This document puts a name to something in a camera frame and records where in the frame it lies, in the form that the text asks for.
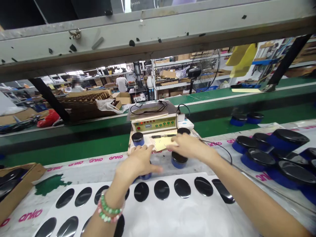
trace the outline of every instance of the white plastic bag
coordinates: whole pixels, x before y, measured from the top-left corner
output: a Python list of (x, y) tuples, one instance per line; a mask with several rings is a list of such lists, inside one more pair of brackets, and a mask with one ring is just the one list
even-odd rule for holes
[(125, 112), (126, 109), (123, 110), (117, 110), (117, 108), (114, 105), (111, 105), (111, 103), (114, 101), (114, 99), (106, 99), (106, 100), (95, 100), (96, 104), (98, 106), (98, 109), (101, 111), (113, 111), (117, 114), (122, 114)]

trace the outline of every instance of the metal frame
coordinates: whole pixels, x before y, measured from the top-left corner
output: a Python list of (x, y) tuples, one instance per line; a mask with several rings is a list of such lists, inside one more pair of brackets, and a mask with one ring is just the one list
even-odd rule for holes
[[(54, 28), (52, 25), (41, 26), (38, 29), (44, 34), (37, 32), (36, 36), (26, 34), (25, 29), (16, 30), (11, 32), (15, 39), (9, 37), (10, 33), (1, 32), (0, 52), (5, 63), (0, 67), (0, 82), (311, 34), (316, 29), (316, 12), (310, 0), (239, 0), (248, 4), (235, 3), (233, 7), (228, 7), (227, 2), (233, 1), (205, 1), (113, 15), (108, 24), (95, 26), (96, 23), (81, 29), (78, 40), (69, 39), (66, 31), (78, 27), (73, 22), (60, 24), (63, 31), (55, 33), (48, 30)], [(91, 26), (92, 20), (80, 22)], [(118, 37), (117, 29), (128, 38)], [(92, 50), (100, 37), (104, 42)], [(129, 46), (130, 40), (134, 40), (135, 47)], [(77, 51), (70, 53), (72, 44)]]

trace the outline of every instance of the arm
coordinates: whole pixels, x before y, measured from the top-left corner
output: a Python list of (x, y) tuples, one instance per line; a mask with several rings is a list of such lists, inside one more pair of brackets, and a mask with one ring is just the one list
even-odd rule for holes
[[(109, 207), (115, 209), (122, 207), (129, 186), (138, 176), (150, 172), (162, 172), (160, 166), (151, 165), (149, 162), (153, 147), (151, 145), (147, 148), (144, 145), (142, 147), (137, 146), (136, 149), (133, 148), (131, 155), (116, 169), (113, 182), (105, 194), (105, 201)], [(104, 222), (96, 210), (82, 237), (112, 237), (116, 224)]]
[(198, 159), (214, 171), (264, 237), (312, 236), (268, 194), (223, 160), (214, 148), (187, 134), (178, 134), (171, 140), (179, 146), (170, 145), (168, 149)]

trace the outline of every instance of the stack of cardboard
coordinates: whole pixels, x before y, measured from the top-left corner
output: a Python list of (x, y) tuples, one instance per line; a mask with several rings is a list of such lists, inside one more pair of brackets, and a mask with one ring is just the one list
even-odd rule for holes
[[(59, 102), (65, 109), (71, 109), (70, 118), (72, 121), (85, 120), (85, 119), (96, 119), (100, 117), (107, 117), (116, 115), (113, 111), (101, 111), (98, 109), (96, 104), (97, 100), (105, 100), (111, 98), (112, 94), (110, 90), (104, 90), (102, 92), (85, 92), (85, 95), (82, 95), (82, 92), (79, 93), (80, 96), (72, 96), (67, 98), (59, 99)], [(120, 101), (115, 101), (113, 105), (119, 110), (122, 107)]]

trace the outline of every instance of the cable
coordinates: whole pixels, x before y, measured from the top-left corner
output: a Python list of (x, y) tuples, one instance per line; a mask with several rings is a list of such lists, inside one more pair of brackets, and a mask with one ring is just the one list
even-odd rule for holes
[(209, 141), (205, 141), (205, 140), (202, 140), (202, 139), (200, 139), (200, 141), (202, 141), (202, 142), (207, 142), (207, 143), (213, 143), (213, 144), (215, 144), (215, 145), (220, 146), (221, 148), (223, 148), (225, 151), (227, 151), (227, 153), (228, 153), (229, 156), (230, 156), (230, 165), (233, 165), (233, 158), (231, 157), (231, 154), (229, 153), (229, 151), (226, 150), (226, 148), (224, 148), (224, 147), (222, 147), (221, 145), (218, 145), (217, 143), (214, 143), (214, 142), (209, 142)]

